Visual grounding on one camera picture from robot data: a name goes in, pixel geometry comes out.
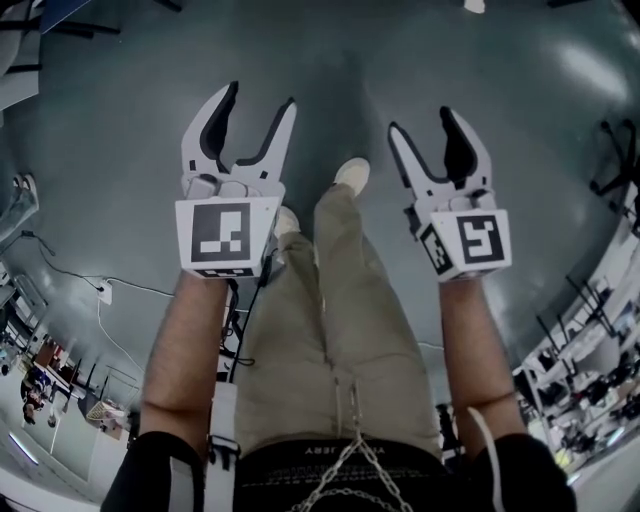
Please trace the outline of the person's left beige shoe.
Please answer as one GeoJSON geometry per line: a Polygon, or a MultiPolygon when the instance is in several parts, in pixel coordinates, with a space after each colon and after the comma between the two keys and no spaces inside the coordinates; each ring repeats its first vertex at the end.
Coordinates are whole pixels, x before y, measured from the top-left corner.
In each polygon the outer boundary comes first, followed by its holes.
{"type": "Polygon", "coordinates": [[[296,214],[286,206],[281,206],[278,211],[274,226],[274,235],[280,239],[288,233],[299,233],[300,224],[296,214]]]}

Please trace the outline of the person's right forearm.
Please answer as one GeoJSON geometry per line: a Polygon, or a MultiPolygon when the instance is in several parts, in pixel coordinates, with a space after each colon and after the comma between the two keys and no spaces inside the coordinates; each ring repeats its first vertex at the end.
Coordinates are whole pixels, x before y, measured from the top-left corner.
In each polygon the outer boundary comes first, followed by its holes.
{"type": "Polygon", "coordinates": [[[495,439],[525,434],[512,373],[479,280],[439,285],[445,365],[459,438],[475,458],[487,442],[471,412],[495,439]]]}

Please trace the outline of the blue chair with black legs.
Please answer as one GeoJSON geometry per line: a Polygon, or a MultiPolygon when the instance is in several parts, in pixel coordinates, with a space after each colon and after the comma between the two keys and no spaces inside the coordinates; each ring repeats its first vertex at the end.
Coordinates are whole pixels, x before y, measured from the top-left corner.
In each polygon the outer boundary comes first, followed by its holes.
{"type": "Polygon", "coordinates": [[[119,35],[120,30],[91,23],[69,21],[69,18],[93,0],[43,0],[39,31],[47,34],[54,30],[86,32],[89,38],[95,33],[119,35]]]}

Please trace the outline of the person's beige trousers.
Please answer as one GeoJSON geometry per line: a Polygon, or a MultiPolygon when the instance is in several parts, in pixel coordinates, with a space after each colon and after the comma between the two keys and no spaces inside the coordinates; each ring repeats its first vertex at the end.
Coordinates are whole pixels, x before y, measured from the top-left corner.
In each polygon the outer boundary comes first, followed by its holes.
{"type": "Polygon", "coordinates": [[[237,377],[241,449],[361,432],[437,454],[422,355],[353,191],[331,187],[314,220],[312,238],[280,238],[283,268],[250,318],[252,365],[237,377]]]}

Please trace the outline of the grey chair with black frame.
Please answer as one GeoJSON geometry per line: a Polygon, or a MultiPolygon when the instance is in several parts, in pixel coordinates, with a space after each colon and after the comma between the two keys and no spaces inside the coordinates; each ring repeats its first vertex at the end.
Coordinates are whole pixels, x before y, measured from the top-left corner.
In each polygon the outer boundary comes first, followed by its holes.
{"type": "Polygon", "coordinates": [[[0,112],[39,94],[39,32],[0,31],[0,112]]]}

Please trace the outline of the person's black shirt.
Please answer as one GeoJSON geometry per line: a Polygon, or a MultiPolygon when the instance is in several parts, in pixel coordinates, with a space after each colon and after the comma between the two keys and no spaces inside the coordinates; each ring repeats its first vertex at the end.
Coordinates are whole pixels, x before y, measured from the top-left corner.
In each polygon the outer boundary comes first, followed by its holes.
{"type": "MultiPolygon", "coordinates": [[[[461,474],[433,455],[402,443],[369,440],[382,468],[413,512],[494,512],[493,475],[482,451],[461,474]]],[[[236,467],[233,512],[287,512],[308,498],[347,445],[344,440],[285,441],[256,450],[236,467]]],[[[549,450],[528,435],[495,443],[505,512],[577,512],[576,497],[549,450]]],[[[398,509],[376,469],[355,453],[310,512],[398,509]]],[[[204,512],[204,465],[186,442],[168,433],[139,437],[101,512],[204,512]]]]}

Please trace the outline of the person's right beige shoe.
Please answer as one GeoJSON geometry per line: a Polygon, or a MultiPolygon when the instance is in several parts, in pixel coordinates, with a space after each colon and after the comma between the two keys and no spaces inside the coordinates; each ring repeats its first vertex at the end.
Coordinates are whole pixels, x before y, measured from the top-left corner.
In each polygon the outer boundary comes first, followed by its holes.
{"type": "Polygon", "coordinates": [[[354,157],[343,163],[338,169],[333,183],[347,186],[355,197],[366,187],[370,176],[370,163],[362,157],[354,157]]]}

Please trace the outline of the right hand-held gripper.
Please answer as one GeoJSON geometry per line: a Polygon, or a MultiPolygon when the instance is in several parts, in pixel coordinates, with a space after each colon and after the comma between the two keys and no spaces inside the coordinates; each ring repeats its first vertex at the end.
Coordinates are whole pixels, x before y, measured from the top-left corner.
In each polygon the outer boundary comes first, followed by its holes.
{"type": "Polygon", "coordinates": [[[454,109],[439,111],[446,134],[447,177],[436,177],[408,132],[392,122],[388,142],[413,204],[405,210],[410,231],[425,250],[437,280],[483,277],[512,264],[509,217],[491,188],[492,162],[475,129],[454,109]],[[458,191],[452,197],[449,193],[458,191]]]}

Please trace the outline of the white storage shelf rack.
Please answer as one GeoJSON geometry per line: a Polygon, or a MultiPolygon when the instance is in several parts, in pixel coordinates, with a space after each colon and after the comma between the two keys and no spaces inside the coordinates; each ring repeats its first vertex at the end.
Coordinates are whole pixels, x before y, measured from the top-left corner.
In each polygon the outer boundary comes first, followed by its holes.
{"type": "Polygon", "coordinates": [[[543,339],[514,378],[530,433],[576,481],[640,416],[640,223],[631,209],[594,273],[565,281],[575,301],[554,324],[537,319],[543,339]]]}

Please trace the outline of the person's left forearm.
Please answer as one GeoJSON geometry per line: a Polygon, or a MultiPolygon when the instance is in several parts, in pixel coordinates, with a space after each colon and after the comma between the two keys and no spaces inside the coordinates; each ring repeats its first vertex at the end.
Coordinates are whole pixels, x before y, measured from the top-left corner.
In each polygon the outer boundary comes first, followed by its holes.
{"type": "Polygon", "coordinates": [[[183,272],[145,372],[140,432],[202,452],[209,431],[228,284],[183,272]]]}

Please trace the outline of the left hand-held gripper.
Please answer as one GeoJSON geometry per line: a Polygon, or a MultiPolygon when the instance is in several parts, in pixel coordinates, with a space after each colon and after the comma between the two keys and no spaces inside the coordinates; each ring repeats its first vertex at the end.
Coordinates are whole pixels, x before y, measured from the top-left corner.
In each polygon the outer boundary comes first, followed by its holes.
{"type": "Polygon", "coordinates": [[[232,166],[239,181],[211,176],[230,173],[221,153],[238,89],[232,81],[209,98],[181,142],[184,174],[210,174],[189,179],[186,197],[175,203],[181,268],[198,278],[259,277],[285,194],[279,182],[297,115],[292,97],[277,110],[258,153],[232,166]]]}

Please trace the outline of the black office chair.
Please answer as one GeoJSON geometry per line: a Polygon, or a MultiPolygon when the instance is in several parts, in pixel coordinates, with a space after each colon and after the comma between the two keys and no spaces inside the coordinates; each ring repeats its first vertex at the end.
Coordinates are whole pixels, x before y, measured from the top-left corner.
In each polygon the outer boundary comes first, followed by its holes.
{"type": "Polygon", "coordinates": [[[618,174],[606,185],[599,185],[596,180],[590,182],[590,190],[598,197],[603,197],[623,186],[633,184],[640,192],[640,155],[637,152],[636,124],[629,118],[621,122],[621,127],[629,131],[629,142],[627,149],[623,149],[616,138],[611,124],[603,120],[600,122],[600,131],[607,135],[613,147],[618,163],[618,174]]]}

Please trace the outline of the person's beige shoe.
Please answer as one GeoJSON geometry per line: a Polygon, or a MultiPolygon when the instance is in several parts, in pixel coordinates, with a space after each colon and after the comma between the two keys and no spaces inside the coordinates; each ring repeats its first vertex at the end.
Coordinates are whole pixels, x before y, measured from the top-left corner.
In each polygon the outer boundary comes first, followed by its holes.
{"type": "Polygon", "coordinates": [[[354,157],[343,163],[338,169],[333,183],[347,186],[355,197],[366,187],[370,176],[370,163],[362,157],[354,157]]]}
{"type": "Polygon", "coordinates": [[[278,211],[274,226],[274,235],[280,239],[288,233],[299,233],[300,224],[296,214],[286,206],[281,206],[278,211]]]}

